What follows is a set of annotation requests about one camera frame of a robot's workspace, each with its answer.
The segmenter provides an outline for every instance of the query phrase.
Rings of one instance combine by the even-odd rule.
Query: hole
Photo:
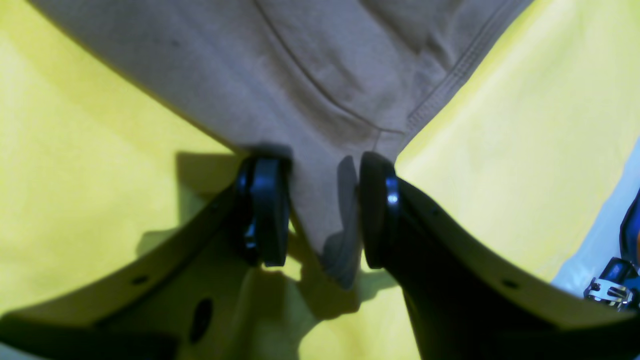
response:
[[[189,340],[196,343],[202,339],[207,332],[211,318],[213,317],[213,301],[211,299],[202,299],[193,312],[193,321],[191,322],[191,330],[189,332]]]
[[[138,277],[135,277],[132,281],[131,284],[133,285],[142,285],[145,282],[149,281],[149,276],[146,275],[140,275]]]
[[[515,282],[513,282],[511,280],[507,280],[507,279],[502,280],[502,285],[504,285],[504,286],[506,286],[508,288],[511,288],[511,289],[519,288],[518,284],[516,284]]]

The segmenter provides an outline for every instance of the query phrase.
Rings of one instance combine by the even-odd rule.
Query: beige shirt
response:
[[[232,149],[291,157],[296,222],[349,288],[361,154],[395,160],[531,0],[31,2]]]

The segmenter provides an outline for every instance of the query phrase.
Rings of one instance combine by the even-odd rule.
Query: yellow fabric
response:
[[[403,151],[398,172],[550,281],[640,136],[639,15],[635,0],[535,1]]]
[[[635,0],[537,0],[402,153],[399,174],[550,280],[640,135],[639,15]],[[238,161],[28,4],[0,1],[0,311],[133,261],[228,183]],[[345,295],[301,241],[292,251],[282,272],[256,276],[271,295],[248,314],[245,355],[418,358],[388,274],[364,265]]]

